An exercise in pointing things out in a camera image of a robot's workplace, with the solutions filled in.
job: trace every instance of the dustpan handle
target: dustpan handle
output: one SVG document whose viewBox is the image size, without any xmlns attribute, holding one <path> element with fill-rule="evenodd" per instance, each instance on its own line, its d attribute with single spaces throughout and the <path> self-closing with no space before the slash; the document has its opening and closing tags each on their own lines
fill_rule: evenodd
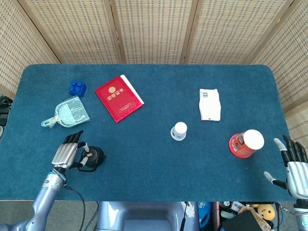
<svg viewBox="0 0 308 231">
<path fill-rule="evenodd" d="M 55 123 L 58 121 L 58 116 L 55 116 L 55 117 L 52 117 L 52 118 L 49 118 L 49 119 L 46 119 L 44 120 L 41 125 L 43 127 L 52 127 L 53 125 L 55 125 Z"/>
</svg>

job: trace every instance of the red certificate booklet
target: red certificate booklet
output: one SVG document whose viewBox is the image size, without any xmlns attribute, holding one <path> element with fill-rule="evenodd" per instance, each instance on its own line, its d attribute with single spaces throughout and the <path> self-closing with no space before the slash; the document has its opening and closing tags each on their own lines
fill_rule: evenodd
<svg viewBox="0 0 308 231">
<path fill-rule="evenodd" d="M 144 102 L 125 75 L 117 76 L 95 90 L 115 122 L 142 107 Z"/>
</svg>

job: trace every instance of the red cup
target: red cup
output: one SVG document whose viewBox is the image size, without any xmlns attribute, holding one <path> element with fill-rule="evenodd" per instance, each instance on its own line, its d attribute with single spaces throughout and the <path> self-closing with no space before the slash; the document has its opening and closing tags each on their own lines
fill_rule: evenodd
<svg viewBox="0 0 308 231">
<path fill-rule="evenodd" d="M 249 158 L 264 146 L 262 134 L 254 129 L 237 133 L 229 140 L 230 151 L 238 158 Z"/>
</svg>

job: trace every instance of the small dustpan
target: small dustpan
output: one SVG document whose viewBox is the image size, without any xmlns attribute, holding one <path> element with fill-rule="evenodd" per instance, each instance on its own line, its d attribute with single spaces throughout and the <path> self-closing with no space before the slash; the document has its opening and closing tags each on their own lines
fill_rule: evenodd
<svg viewBox="0 0 308 231">
<path fill-rule="evenodd" d="M 77 124 L 89 121 L 90 118 L 78 96 L 65 100 L 56 106 L 54 117 L 43 121 L 43 127 L 52 128 L 56 122 L 63 127 L 71 128 Z"/>
</svg>

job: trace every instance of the blue lego brick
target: blue lego brick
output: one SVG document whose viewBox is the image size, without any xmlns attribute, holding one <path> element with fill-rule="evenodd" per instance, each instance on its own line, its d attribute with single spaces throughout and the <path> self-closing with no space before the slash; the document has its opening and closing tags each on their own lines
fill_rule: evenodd
<svg viewBox="0 0 308 231">
<path fill-rule="evenodd" d="M 79 97 L 83 97 L 85 95 L 86 89 L 87 86 L 84 82 L 73 80 L 68 88 L 68 91 L 71 95 L 78 95 Z"/>
</svg>

